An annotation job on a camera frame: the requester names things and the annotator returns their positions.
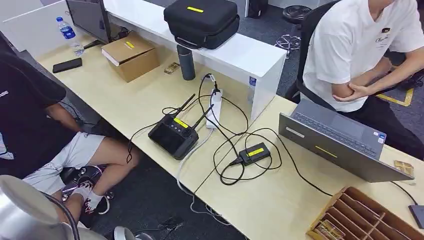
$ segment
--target black carrying case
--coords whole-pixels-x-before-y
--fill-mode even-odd
[[[177,0],[163,11],[175,41],[187,48],[216,49],[239,29],[237,5],[227,0]]]

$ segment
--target case handle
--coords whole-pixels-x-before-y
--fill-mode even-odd
[[[202,46],[193,44],[193,43],[191,43],[189,41],[186,41],[186,40],[184,40],[182,38],[179,38],[177,36],[175,36],[175,42],[177,42],[179,45],[182,45],[183,47],[186,47],[188,49],[199,49],[199,48],[202,47]]]

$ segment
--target black phone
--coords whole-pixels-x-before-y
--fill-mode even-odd
[[[75,58],[69,61],[61,62],[53,65],[53,73],[60,73],[66,70],[74,69],[81,67],[83,65],[83,60],[81,57]]]

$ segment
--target sock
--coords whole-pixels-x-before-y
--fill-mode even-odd
[[[99,196],[96,195],[94,192],[90,192],[87,199],[89,199],[90,201],[88,201],[88,207],[90,207],[91,209],[96,209],[97,205],[100,203],[100,200],[102,200],[103,196]]]
[[[74,194],[81,194],[83,201],[85,202],[91,191],[92,190],[89,187],[80,186],[80,187],[75,188],[75,190],[72,192],[71,196],[74,195]]]

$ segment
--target wooden drawer organizer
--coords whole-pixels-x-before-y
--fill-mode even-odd
[[[307,232],[314,240],[335,240],[316,229],[325,220],[344,232],[343,240],[424,240],[419,231],[354,187],[331,198]]]

